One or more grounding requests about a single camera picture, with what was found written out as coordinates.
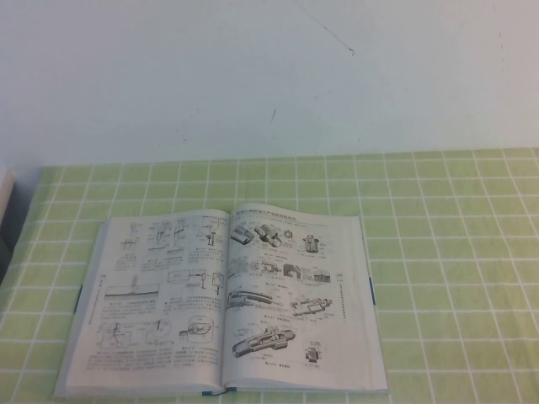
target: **diagram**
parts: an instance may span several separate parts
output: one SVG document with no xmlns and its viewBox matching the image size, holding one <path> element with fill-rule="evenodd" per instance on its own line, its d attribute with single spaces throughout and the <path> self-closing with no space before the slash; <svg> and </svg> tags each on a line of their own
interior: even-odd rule
<svg viewBox="0 0 539 404">
<path fill-rule="evenodd" d="M 280 247 L 283 243 L 279 238 L 279 233 L 272 225 L 260 225 L 254 228 L 260 240 L 267 242 L 272 247 Z"/>
<path fill-rule="evenodd" d="M 208 246 L 213 246 L 216 241 L 216 231 L 225 223 L 225 220 L 215 216 L 197 215 L 193 217 L 193 231 L 198 237 L 205 237 Z"/>
<path fill-rule="evenodd" d="M 219 289 L 225 285 L 225 276 L 214 272 L 211 276 L 211 284 L 216 287 L 216 293 L 219 295 Z"/>
<path fill-rule="evenodd" d="M 171 230 L 172 243 L 168 246 L 167 253 L 178 254 L 184 251 L 184 246 L 182 246 L 181 243 L 185 240 L 185 229 L 187 228 L 188 225 L 185 224 L 185 219 L 176 220 L 176 223 Z"/>
<path fill-rule="evenodd" d="M 322 358 L 320 349 L 318 347 L 308 347 L 305 349 L 305 359 L 315 364 Z"/>
<path fill-rule="evenodd" d="M 285 265 L 283 265 L 283 274 L 290 278 L 293 278 L 294 275 L 298 279 L 302 278 L 302 272 L 300 270 L 300 267 L 298 267 L 297 265 L 291 265 L 289 263 L 286 263 Z"/>
<path fill-rule="evenodd" d="M 139 242 L 139 228 L 141 227 L 138 223 L 131 223 L 129 236 L 121 242 L 122 250 L 131 250 L 136 247 L 136 244 Z"/>
<path fill-rule="evenodd" d="M 305 242 L 305 251 L 313 254 L 318 253 L 319 240 L 317 238 L 314 238 L 312 234 L 309 234 L 303 241 Z"/>
<path fill-rule="evenodd" d="M 228 294 L 227 309 L 231 307 L 254 306 L 255 301 L 265 303 L 266 305 L 282 306 L 282 303 L 274 301 L 270 295 L 247 290 L 237 290 Z"/>
<path fill-rule="evenodd" d="M 317 282 L 324 282 L 327 284 L 331 282 L 331 275 L 328 271 L 324 271 L 323 269 L 315 269 L 312 276 Z"/>
<path fill-rule="evenodd" d="M 245 227 L 237 225 L 234 227 L 230 238 L 235 242 L 239 242 L 240 244 L 246 246 L 254 239 L 254 234 Z"/>
<path fill-rule="evenodd" d="M 109 286 L 104 293 L 104 298 L 107 300 L 137 299 L 159 295 L 159 284 L 136 284 L 137 278 L 137 275 L 133 276 L 133 282 L 129 286 Z"/>
<path fill-rule="evenodd" d="M 326 311 L 326 307 L 330 307 L 333 303 L 330 299 L 300 299 L 290 303 L 294 310 L 294 316 L 302 316 L 304 314 L 315 314 L 320 311 Z"/>
<path fill-rule="evenodd" d="M 172 224 L 170 221 L 162 221 L 153 223 L 150 227 L 150 234 L 148 235 L 148 241 L 150 242 L 149 252 L 161 251 L 170 247 L 170 233 L 172 230 Z"/>
<path fill-rule="evenodd" d="M 169 320 L 161 319 L 156 322 L 113 322 L 99 326 L 101 348 L 129 348 L 141 344 L 162 345 L 172 343 L 163 340 L 169 335 L 172 325 Z"/>
<path fill-rule="evenodd" d="M 237 274 L 246 274 L 249 272 L 249 262 L 247 257 L 231 258 L 228 261 L 228 278 Z"/>
<path fill-rule="evenodd" d="M 277 265 L 274 263 L 270 263 L 268 261 L 265 261 L 264 259 L 260 258 L 257 263 L 254 263 L 254 269 L 259 270 L 262 272 L 262 274 L 277 274 L 280 272 L 280 269 Z"/>
<path fill-rule="evenodd" d="M 198 277 L 200 280 L 200 287 L 205 289 L 205 270 L 185 269 L 183 271 L 171 271 L 168 273 L 167 281 L 170 284 L 180 284 L 183 282 L 189 282 L 191 277 Z"/>
<path fill-rule="evenodd" d="M 210 343 L 213 341 L 213 320 L 206 316 L 193 316 L 186 330 L 179 332 L 180 339 L 187 338 L 191 343 Z"/>
<path fill-rule="evenodd" d="M 272 348 L 274 350 L 288 347 L 288 342 L 296 337 L 292 330 L 280 330 L 278 327 L 268 327 L 266 330 L 249 338 L 246 338 L 232 347 L 232 354 L 241 358 L 246 354 Z"/>
</svg>

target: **white object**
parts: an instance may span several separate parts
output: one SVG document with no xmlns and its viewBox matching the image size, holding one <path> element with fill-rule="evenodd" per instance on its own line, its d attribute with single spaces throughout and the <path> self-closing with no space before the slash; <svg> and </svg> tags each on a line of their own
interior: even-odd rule
<svg viewBox="0 0 539 404">
<path fill-rule="evenodd" d="M 0 2 L 0 159 L 536 146 L 537 15 L 533 0 Z"/>
</svg>

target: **table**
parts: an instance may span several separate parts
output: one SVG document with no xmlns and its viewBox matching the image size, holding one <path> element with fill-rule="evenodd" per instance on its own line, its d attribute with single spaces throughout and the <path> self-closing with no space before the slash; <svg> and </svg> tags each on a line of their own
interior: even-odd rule
<svg viewBox="0 0 539 404">
<path fill-rule="evenodd" d="M 45 168 L 0 288 L 0 401 L 51 402 L 107 218 L 256 201 L 360 215 L 391 395 L 138 402 L 539 402 L 538 157 L 539 148 Z"/>
</svg>

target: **white grid line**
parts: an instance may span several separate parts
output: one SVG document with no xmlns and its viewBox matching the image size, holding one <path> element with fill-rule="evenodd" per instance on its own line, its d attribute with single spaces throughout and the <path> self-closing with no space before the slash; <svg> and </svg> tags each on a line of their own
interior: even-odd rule
<svg viewBox="0 0 539 404">
<path fill-rule="evenodd" d="M 384 172 L 385 172 L 386 178 L 387 178 L 386 156 L 382 155 L 382 157 L 383 157 L 383 162 L 384 162 Z M 394 216 L 394 220 L 395 220 L 395 226 L 397 227 L 398 243 L 399 243 L 399 246 L 400 246 L 401 254 L 404 255 L 403 242 L 400 239 L 400 230 L 398 230 L 397 216 L 395 215 L 395 205 L 393 204 L 391 193 L 392 192 L 391 192 L 391 188 L 390 188 L 389 189 L 389 198 L 391 200 L 391 207 L 392 207 L 393 216 Z M 427 353 L 426 353 L 425 348 L 424 348 L 423 333 L 421 332 L 421 326 L 419 325 L 419 317 L 418 317 L 418 313 L 416 311 L 416 305 L 415 305 L 415 300 L 414 300 L 414 292 L 412 290 L 412 286 L 410 285 L 410 276 L 408 274 L 408 265 L 406 263 L 404 263 L 404 273 L 406 274 L 406 280 L 408 282 L 408 290 L 409 290 L 409 293 L 410 293 L 410 297 L 412 299 L 412 307 L 414 309 L 414 317 L 415 317 L 415 326 L 417 327 L 418 335 L 419 335 L 419 338 L 421 339 L 421 351 L 423 352 L 423 361 L 424 361 L 425 368 L 427 369 L 427 380 L 429 382 L 430 396 L 432 398 L 432 402 L 434 404 L 436 404 L 435 389 L 434 389 L 434 387 L 432 385 L 432 379 L 430 378 L 429 361 L 427 359 Z"/>
<path fill-rule="evenodd" d="M 90 169 L 90 174 L 89 174 L 90 178 L 92 177 L 94 167 L 95 166 L 92 166 L 92 168 Z M 89 186 L 90 186 L 90 182 L 88 182 L 87 185 L 86 185 L 86 188 L 85 188 L 84 194 L 83 194 L 83 198 L 82 198 L 82 200 L 81 200 L 81 202 L 80 202 L 80 204 L 78 206 L 78 211 L 77 211 L 76 217 L 79 217 L 80 214 L 81 214 L 81 211 L 83 210 L 83 201 L 84 201 L 84 199 L 86 197 L 86 194 L 88 193 Z M 68 241 L 71 240 L 74 231 L 75 231 L 75 222 L 72 223 L 72 228 L 71 228 L 71 230 L 69 232 L 69 237 L 67 238 Z M 69 246 L 69 242 L 66 243 L 66 246 L 64 247 L 64 250 L 63 250 L 63 252 L 61 254 L 60 265 L 58 265 L 58 268 L 56 269 L 52 284 L 56 283 L 56 279 L 58 278 L 58 274 L 60 273 L 61 263 L 63 262 L 63 259 L 64 259 L 64 257 L 66 256 L 66 253 L 67 253 L 67 246 Z M 15 385 L 15 389 L 13 390 L 13 395 L 11 397 L 12 401 L 15 399 L 15 396 L 19 391 L 20 383 L 21 383 L 21 381 L 23 379 L 24 371 L 26 370 L 26 366 L 28 364 L 30 355 L 32 353 L 32 348 L 34 347 L 35 339 L 37 338 L 38 332 L 40 330 L 40 325 L 41 325 L 41 322 L 43 321 L 43 316 L 45 314 L 46 307 L 48 306 L 49 301 L 51 300 L 52 291 L 53 291 L 53 289 L 51 288 L 49 290 L 49 293 L 47 294 L 46 299 L 45 299 L 45 304 L 43 305 L 43 310 L 42 310 L 42 312 L 40 314 L 40 319 L 37 321 L 37 326 L 35 327 L 34 336 L 32 337 L 32 341 L 30 342 L 28 352 L 26 353 L 26 356 L 24 358 L 23 367 L 21 369 L 19 378 L 17 379 L 17 384 Z"/>
<path fill-rule="evenodd" d="M 174 213 L 174 208 L 176 207 L 176 199 L 178 198 L 178 191 L 179 191 L 179 177 L 182 174 L 182 163 L 180 162 L 178 164 L 178 175 L 176 176 L 176 189 L 174 190 L 174 201 L 172 202 L 172 210 L 171 213 Z"/>
<path fill-rule="evenodd" d="M 328 160 L 326 159 L 326 157 L 323 158 L 323 170 L 326 183 L 326 204 L 328 205 L 328 214 L 331 215 L 331 203 L 329 202 Z"/>
<path fill-rule="evenodd" d="M 476 169 L 478 170 L 479 172 L 479 167 L 478 165 L 476 164 L 475 165 Z M 453 182 L 450 181 L 450 186 L 451 186 L 451 189 L 453 189 Z M 457 207 L 458 207 L 458 210 L 459 210 L 459 213 L 461 214 L 462 211 L 461 211 L 461 206 L 459 204 L 457 204 Z M 468 232 L 468 229 L 466 227 L 466 223 L 464 222 L 464 220 L 462 219 L 462 224 L 464 225 L 464 231 L 466 232 L 467 236 L 469 236 L 469 232 Z M 475 251 L 475 247 L 473 246 L 473 243 L 471 243 L 472 245 L 472 253 L 473 253 L 473 256 L 475 258 L 477 258 L 477 252 Z M 500 340 L 503 340 L 504 339 L 504 336 L 500 330 L 500 327 L 499 327 L 499 324 L 498 324 L 498 318 L 496 317 L 496 315 L 494 314 L 494 305 L 490 299 L 490 295 L 488 294 L 488 290 L 487 290 L 487 287 L 485 286 L 485 279 L 483 277 L 483 273 L 481 272 L 481 270 L 479 269 L 478 270 L 478 273 L 479 273 L 479 278 L 481 279 L 481 284 L 483 285 L 484 287 L 484 292 L 487 296 L 487 301 L 488 301 L 488 306 L 490 307 L 491 309 L 491 312 L 492 312 L 492 317 L 494 319 L 494 325 L 496 326 L 496 332 L 498 333 L 498 336 L 499 336 L 499 339 Z M 504 350 L 504 356 L 505 356 L 505 359 L 507 360 L 507 365 L 509 366 L 509 370 L 510 370 L 510 373 L 511 373 L 511 378 L 513 380 L 513 383 L 514 383 L 514 386 L 515 386 L 515 389 L 517 390 L 517 395 L 518 395 L 518 398 L 519 398 L 519 402 L 522 402 L 522 395 L 520 393 L 520 389 L 519 389 L 519 385 L 517 383 L 517 380 L 516 380 L 516 377 L 515 377 L 515 372 L 513 370 L 513 365 L 511 364 L 511 361 L 510 361 L 510 356 L 509 356 L 509 353 L 507 352 L 507 348 L 505 347 L 505 344 L 502 343 L 502 348 Z M 475 380 L 472 378 L 472 383 L 473 385 L 475 385 Z"/>
<path fill-rule="evenodd" d="M 297 182 L 297 157 L 294 159 L 294 169 L 296 171 L 296 177 L 294 178 L 294 183 L 296 184 L 296 210 L 300 210 L 300 190 Z"/>
<path fill-rule="evenodd" d="M 208 161 L 208 171 L 205 174 L 205 189 L 204 189 L 204 199 L 202 202 L 202 207 L 205 208 L 205 204 L 208 201 L 208 188 L 210 187 L 210 171 L 211 171 L 211 160 Z"/>
<path fill-rule="evenodd" d="M 64 175 L 64 172 L 65 172 L 65 171 L 66 171 L 66 168 L 63 167 L 62 170 L 61 170 L 61 174 L 60 174 L 60 180 L 63 178 L 63 175 Z M 58 192 L 58 189 L 59 189 L 59 188 L 60 188 L 59 186 L 56 187 L 56 189 L 55 189 L 55 195 L 56 195 L 56 192 Z M 49 206 L 49 209 L 48 209 L 47 212 L 46 212 L 47 215 L 49 215 L 49 211 L 50 211 L 50 210 L 51 210 L 51 207 Z M 43 230 L 43 224 L 41 224 L 40 229 L 38 230 L 38 235 L 41 233 L 42 230 Z M 32 254 L 34 253 L 34 249 L 35 249 L 35 245 L 30 249 L 29 254 L 28 254 L 28 258 L 31 258 L 31 257 L 32 257 Z M 19 275 L 19 279 L 17 279 L 17 285 L 16 285 L 17 287 L 20 286 L 20 283 L 21 283 L 22 280 L 23 280 L 24 273 L 26 272 L 26 268 L 27 268 L 23 263 L 21 263 L 21 266 L 23 266 L 23 267 L 22 267 L 22 269 L 21 269 L 21 268 L 19 269 L 20 275 Z M 13 313 L 13 312 L 11 311 L 11 307 L 12 307 L 12 305 L 13 305 L 13 302 L 15 301 L 15 296 L 16 296 L 16 295 L 17 295 L 16 293 L 12 293 L 11 298 L 10 298 L 9 303 L 8 303 L 8 306 L 6 307 L 6 311 L 5 311 L 4 313 L 6 313 L 6 314 L 7 314 L 7 313 L 10 313 L 10 312 Z M 4 325 L 4 322 L 6 321 L 6 318 L 7 318 L 7 317 L 8 317 L 8 316 L 3 316 L 2 319 L 0 319 L 0 330 L 3 329 L 3 325 Z M 15 389 L 15 391 L 13 391 L 12 400 L 13 400 L 13 398 L 14 398 L 14 396 L 15 396 L 16 393 L 17 393 L 17 389 Z"/>
<path fill-rule="evenodd" d="M 142 216 L 142 212 L 144 211 L 144 205 L 146 204 L 146 197 L 148 195 L 148 190 L 150 189 L 150 178 L 152 177 L 152 168 L 153 168 L 153 163 L 150 164 L 150 169 L 148 170 L 148 180 L 146 182 L 146 190 L 144 191 L 144 197 L 142 198 L 141 211 L 139 212 L 139 216 Z"/>
<path fill-rule="evenodd" d="M 414 162 L 415 172 L 419 176 L 418 167 L 417 167 L 415 159 L 413 160 L 413 162 Z M 430 232 L 431 232 L 431 234 L 435 234 L 435 230 L 434 230 L 434 227 L 432 226 L 432 222 L 430 220 L 429 213 L 428 213 L 428 210 L 427 210 L 427 202 L 424 200 L 424 191 L 423 191 L 422 183 L 419 183 L 419 191 L 421 193 L 421 198 L 423 200 L 423 205 L 424 205 L 425 212 L 427 212 L 426 217 L 427 217 L 427 221 L 429 223 Z M 454 319 L 455 324 L 456 324 L 456 331 L 457 331 L 458 337 L 460 339 L 462 352 L 464 353 L 464 360 L 466 362 L 466 367 L 467 367 L 468 370 L 471 370 L 472 366 L 470 365 L 470 359 L 468 358 L 466 347 L 464 346 L 464 341 L 462 339 L 461 326 L 460 326 L 460 324 L 458 322 L 458 319 L 456 318 L 455 304 L 453 303 L 453 297 L 451 296 L 451 291 L 449 289 L 449 284 L 447 282 L 446 273 L 444 272 L 444 269 L 442 268 L 442 258 L 441 258 L 440 249 L 438 247 L 438 243 L 436 242 L 436 240 L 435 240 L 435 249 L 436 249 L 436 255 L 437 255 L 437 258 L 438 258 L 438 262 L 440 263 L 441 274 L 442 274 L 442 277 L 444 279 L 444 285 L 446 287 L 446 293 L 447 293 L 447 296 L 449 298 L 449 303 L 450 303 L 450 306 L 451 306 L 451 310 L 453 311 L 453 319 Z M 477 390 L 477 388 L 475 386 L 475 383 L 473 383 L 473 382 L 472 382 L 472 389 L 473 389 L 473 396 L 475 397 L 475 401 L 479 402 L 478 390 Z"/>
<path fill-rule="evenodd" d="M 369 271 L 369 276 L 371 277 L 371 280 L 372 280 L 371 257 L 369 256 L 369 239 L 366 236 L 365 222 L 363 220 L 363 207 L 361 206 L 361 194 L 360 194 L 360 185 L 359 185 L 358 177 L 357 177 L 357 161 L 356 161 L 356 159 L 354 159 L 354 173 L 355 173 L 355 190 L 357 191 L 357 199 L 358 199 L 359 204 L 360 204 L 361 238 L 363 240 L 363 243 L 365 243 L 364 250 L 365 250 L 366 262 L 367 262 L 367 269 Z M 376 302 L 376 291 L 374 290 L 373 293 L 374 293 L 374 299 L 375 299 L 375 302 Z M 379 338 L 381 339 L 380 344 L 382 345 L 382 338 L 380 336 L 380 320 L 379 320 L 379 316 L 378 316 L 378 310 L 375 310 L 375 313 L 376 313 L 376 326 L 378 327 L 378 335 L 379 335 Z M 389 394 L 389 404 L 393 404 L 393 398 L 392 398 L 391 392 Z"/>
<path fill-rule="evenodd" d="M 475 162 L 476 167 L 478 168 L 477 160 L 474 159 L 474 162 Z M 507 168 L 507 170 L 509 171 L 509 166 L 507 165 L 507 162 L 505 160 L 504 160 L 504 164 L 505 164 L 505 167 Z M 487 193 L 487 188 L 485 187 L 485 184 L 484 184 L 483 180 L 481 180 L 481 185 L 483 186 L 483 189 L 484 189 L 485 193 Z M 488 197 L 487 200 L 488 200 L 488 204 L 490 205 L 490 209 L 494 210 L 492 200 L 490 199 L 490 197 Z M 496 226 L 498 227 L 499 232 L 503 236 L 504 232 L 502 230 L 502 226 L 499 224 L 498 217 L 495 216 L 494 220 L 496 221 Z M 530 303 L 530 300 L 528 299 L 528 294 L 526 293 L 526 290 L 524 289 L 524 286 L 522 284 L 522 280 L 520 279 L 519 271 L 516 269 L 515 261 L 513 260 L 513 252 L 511 251 L 510 245 L 507 242 L 507 237 L 502 237 L 502 239 L 504 240 L 505 247 L 507 248 L 507 251 L 509 252 L 511 264 L 512 264 L 513 270 L 515 271 L 516 278 L 519 281 L 520 290 L 521 290 L 522 294 L 524 295 L 524 299 L 526 300 L 526 305 L 528 306 L 528 309 L 531 311 L 531 309 L 532 309 L 531 303 Z M 533 324 L 536 327 L 536 331 L 539 332 L 539 325 L 537 324 L 537 319 L 535 318 L 535 316 L 531 316 L 531 318 L 533 320 Z"/>
<path fill-rule="evenodd" d="M 236 183 L 234 184 L 234 209 L 236 209 L 237 192 L 239 190 L 239 158 L 236 160 Z"/>
<path fill-rule="evenodd" d="M 264 184 L 264 202 L 267 204 L 268 203 L 268 176 L 269 176 L 269 164 L 268 164 L 268 158 L 266 157 L 265 159 L 265 163 L 266 163 L 266 175 L 265 175 L 265 184 Z"/>
</svg>

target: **book page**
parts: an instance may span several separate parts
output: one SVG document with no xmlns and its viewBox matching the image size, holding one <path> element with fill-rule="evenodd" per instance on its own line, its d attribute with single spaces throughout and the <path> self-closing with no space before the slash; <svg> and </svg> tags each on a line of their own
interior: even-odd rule
<svg viewBox="0 0 539 404">
<path fill-rule="evenodd" d="M 240 205 L 227 278 L 226 386 L 387 388 L 359 218 Z"/>
<path fill-rule="evenodd" d="M 67 392 L 220 389 L 229 219 L 197 210 L 110 221 L 77 309 Z"/>
</svg>

